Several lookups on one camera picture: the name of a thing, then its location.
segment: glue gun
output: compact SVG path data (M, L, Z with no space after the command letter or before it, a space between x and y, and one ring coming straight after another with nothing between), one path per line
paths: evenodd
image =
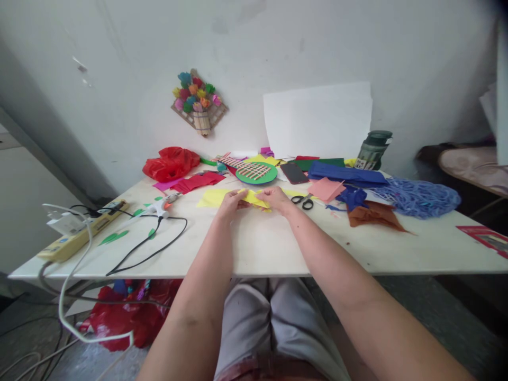
M162 218L169 217L169 212L168 212L169 207L171 206L171 204L173 202L175 202L178 199L178 197L181 194L182 194L181 192L178 192L178 193L173 193L169 196L163 197L162 199L157 201L155 204L150 205L147 208L146 213L156 212L157 217L162 217Z

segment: phone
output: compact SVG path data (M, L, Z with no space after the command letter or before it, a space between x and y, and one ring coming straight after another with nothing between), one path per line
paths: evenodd
M280 168L291 184L302 184L306 183L309 180L296 164L282 164Z

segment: water bottle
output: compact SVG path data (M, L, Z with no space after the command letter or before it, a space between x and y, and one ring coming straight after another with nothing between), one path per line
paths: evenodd
M392 135L391 131L370 131L361 145L355 168L367 170L381 168L381 156L392 142Z

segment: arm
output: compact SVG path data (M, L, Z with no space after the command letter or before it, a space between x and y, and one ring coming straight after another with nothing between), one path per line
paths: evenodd
M422 324L280 188L259 195L287 218L312 276L381 381L473 380Z
M233 272L230 224L247 192L226 194L185 276L138 380L213 379Z

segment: white table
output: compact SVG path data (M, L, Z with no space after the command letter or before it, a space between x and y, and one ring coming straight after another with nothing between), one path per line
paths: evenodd
M213 169L213 167L200 165L193 172L205 169ZM152 203L156 197L162 195L159 190L152 187L154 183L154 180L147 177L119 198L131 204L129 208L131 213L144 208L144 203ZM278 179L273 182L273 185L302 192L310 186L309 183L295 186ZM231 175L214 186L217 189L243 187L244 184ZM213 208L196 208L203 193L209 188L211 187L202 187L183 195L171 207L170 212L173 216L188 219L187 230L175 243L140 266L109 278L183 278L217 212L217 209ZM336 218L331 215L330 210L326 210L324 206L317 203L307 213L374 275L505 273L508 271L508 260L456 228L460 225L479 224L455 211L440 218L425 221L396 213L402 226L414 235L381 225L361 225L351 228L345 212L336 212L341 216ZM310 274L289 224L280 214L250 208L238 212L238 215L237 223L233 226L234 274L236 276L283 277ZM155 218L141 218L127 228L129 233L121 239L98 246L115 230L115 227L123 224L128 218L125 215L118 217L94 238L92 249L80 265L76 278L105 278L105 274L130 249L146 238L152 228L156 227ZM137 263L167 244L180 232L183 224L184 221L162 221L156 237L139 248L124 266ZM63 264L50 266L47 276L53 279L65 278L82 252L78 252ZM9 278L36 279L43 263L43 260L34 257L11 273Z

